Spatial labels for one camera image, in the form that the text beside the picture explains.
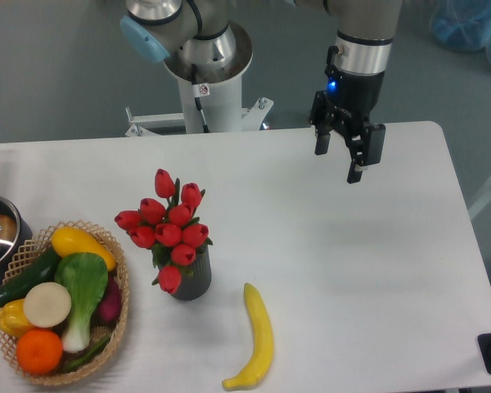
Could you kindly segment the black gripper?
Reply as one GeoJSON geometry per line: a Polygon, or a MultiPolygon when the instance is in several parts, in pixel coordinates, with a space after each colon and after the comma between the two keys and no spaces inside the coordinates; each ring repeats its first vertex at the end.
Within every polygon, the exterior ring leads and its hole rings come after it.
{"type": "Polygon", "coordinates": [[[385,125],[372,124],[369,117],[384,75],[355,75],[339,69],[335,60],[345,53],[343,47],[328,48],[327,85],[315,92],[309,123],[315,128],[315,155],[327,154],[332,131],[346,139],[351,156],[347,183],[358,183],[369,165],[381,162],[385,125]]]}

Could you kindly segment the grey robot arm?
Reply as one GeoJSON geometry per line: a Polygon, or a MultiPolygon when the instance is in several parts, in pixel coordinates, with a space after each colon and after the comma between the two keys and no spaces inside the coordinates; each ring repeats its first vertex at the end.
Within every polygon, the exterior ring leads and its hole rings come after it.
{"type": "MultiPolygon", "coordinates": [[[[312,1],[336,15],[339,27],[328,48],[327,85],[314,94],[309,123],[315,154],[327,153],[339,134],[350,154],[347,176],[357,183],[381,160],[385,126],[373,124],[398,24],[399,1],[312,1]]],[[[164,63],[178,81],[188,133],[241,131],[241,77],[250,65],[250,36],[228,15],[225,1],[129,1],[119,26],[132,47],[164,63]]]]}

